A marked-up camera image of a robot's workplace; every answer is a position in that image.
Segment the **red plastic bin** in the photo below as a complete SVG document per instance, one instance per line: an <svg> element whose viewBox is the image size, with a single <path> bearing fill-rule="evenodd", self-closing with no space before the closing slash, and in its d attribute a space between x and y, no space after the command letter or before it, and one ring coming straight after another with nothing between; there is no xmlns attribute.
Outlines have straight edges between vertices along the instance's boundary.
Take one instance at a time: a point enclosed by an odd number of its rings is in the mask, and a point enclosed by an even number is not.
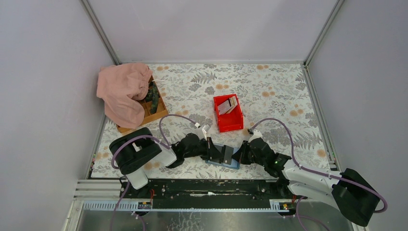
<svg viewBox="0 0 408 231"><path fill-rule="evenodd" d="M221 114L218 107L233 98L236 101L236 107L230 113ZM216 112L216 122L219 132L229 132L243 129L243 113L239 104L237 94L220 95L213 97L214 111Z"/></svg>

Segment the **white card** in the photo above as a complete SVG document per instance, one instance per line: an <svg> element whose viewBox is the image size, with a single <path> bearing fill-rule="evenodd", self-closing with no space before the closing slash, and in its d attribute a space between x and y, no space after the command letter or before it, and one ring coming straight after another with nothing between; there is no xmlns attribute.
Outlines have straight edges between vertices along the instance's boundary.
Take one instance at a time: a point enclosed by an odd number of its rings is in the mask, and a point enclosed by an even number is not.
<svg viewBox="0 0 408 231"><path fill-rule="evenodd" d="M220 115L227 113L232 107L232 103L230 99L227 99L223 103L217 106L218 112Z"/></svg>

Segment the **dark grey card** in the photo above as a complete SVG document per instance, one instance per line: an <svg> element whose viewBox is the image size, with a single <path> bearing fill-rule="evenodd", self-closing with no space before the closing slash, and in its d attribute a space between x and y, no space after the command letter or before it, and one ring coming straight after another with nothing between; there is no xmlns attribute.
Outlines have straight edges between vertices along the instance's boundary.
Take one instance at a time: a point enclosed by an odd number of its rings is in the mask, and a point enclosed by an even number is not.
<svg viewBox="0 0 408 231"><path fill-rule="evenodd" d="M224 145L223 147L222 147L222 151L221 151L222 153L223 153L223 159L222 159L222 163L223 164L227 164L227 165L231 165L231 163L232 163L232 156L233 156L233 154L234 154L234 148L232 148L232 147L230 147L230 146L227 146L227 145Z"/></svg>

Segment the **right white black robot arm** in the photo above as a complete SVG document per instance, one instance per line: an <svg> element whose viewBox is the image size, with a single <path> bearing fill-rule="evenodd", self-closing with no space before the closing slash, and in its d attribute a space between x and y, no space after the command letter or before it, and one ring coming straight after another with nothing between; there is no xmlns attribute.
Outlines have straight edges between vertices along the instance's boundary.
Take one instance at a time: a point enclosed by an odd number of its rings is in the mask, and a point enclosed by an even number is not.
<svg viewBox="0 0 408 231"><path fill-rule="evenodd" d="M330 205L362 227L369 224L380 202L378 193L355 170L339 172L296 164L292 157L274 152L262 138L243 141L232 159L244 165L263 166L290 193Z"/></svg>

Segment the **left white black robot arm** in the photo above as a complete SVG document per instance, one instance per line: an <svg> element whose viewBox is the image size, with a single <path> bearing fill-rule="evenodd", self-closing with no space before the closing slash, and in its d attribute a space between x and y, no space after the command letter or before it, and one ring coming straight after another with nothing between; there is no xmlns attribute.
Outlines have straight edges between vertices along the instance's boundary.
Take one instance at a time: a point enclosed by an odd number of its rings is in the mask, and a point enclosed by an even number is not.
<svg viewBox="0 0 408 231"><path fill-rule="evenodd" d="M153 159L168 168L180 166L189 157L198 156L216 163L223 163L224 159L222 151L203 130L189 133L174 144L166 144L154 137L148 128L141 128L111 142L109 150L113 155L112 167L118 169L135 190L148 184L143 168Z"/></svg>

